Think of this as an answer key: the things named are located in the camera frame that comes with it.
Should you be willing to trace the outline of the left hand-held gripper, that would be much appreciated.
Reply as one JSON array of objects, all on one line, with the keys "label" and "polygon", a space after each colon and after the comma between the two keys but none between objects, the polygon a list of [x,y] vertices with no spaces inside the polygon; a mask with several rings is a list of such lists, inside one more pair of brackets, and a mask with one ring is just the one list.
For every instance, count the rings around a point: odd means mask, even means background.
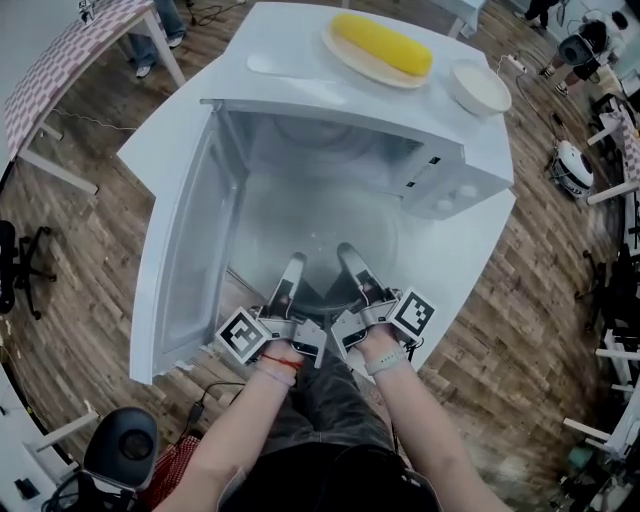
[{"label": "left hand-held gripper", "polygon": [[274,340],[288,340],[298,353],[313,360],[315,368],[323,363],[326,333],[315,322],[289,320],[300,286],[307,257],[294,253],[287,264],[268,303],[268,316],[239,307],[215,333],[219,341],[235,359],[245,364],[254,359],[265,345]]}]

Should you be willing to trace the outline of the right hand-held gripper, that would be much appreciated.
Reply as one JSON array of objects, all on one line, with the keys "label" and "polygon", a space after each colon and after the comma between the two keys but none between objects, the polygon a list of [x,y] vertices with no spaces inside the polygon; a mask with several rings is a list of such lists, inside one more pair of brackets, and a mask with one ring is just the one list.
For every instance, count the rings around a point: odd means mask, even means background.
[{"label": "right hand-held gripper", "polygon": [[332,321],[331,334],[342,358],[376,325],[392,326],[405,348],[420,345],[435,313],[427,299],[413,287],[405,292],[385,287],[350,243],[338,246],[337,257],[339,290],[346,293],[350,307],[362,307],[346,309]]}]

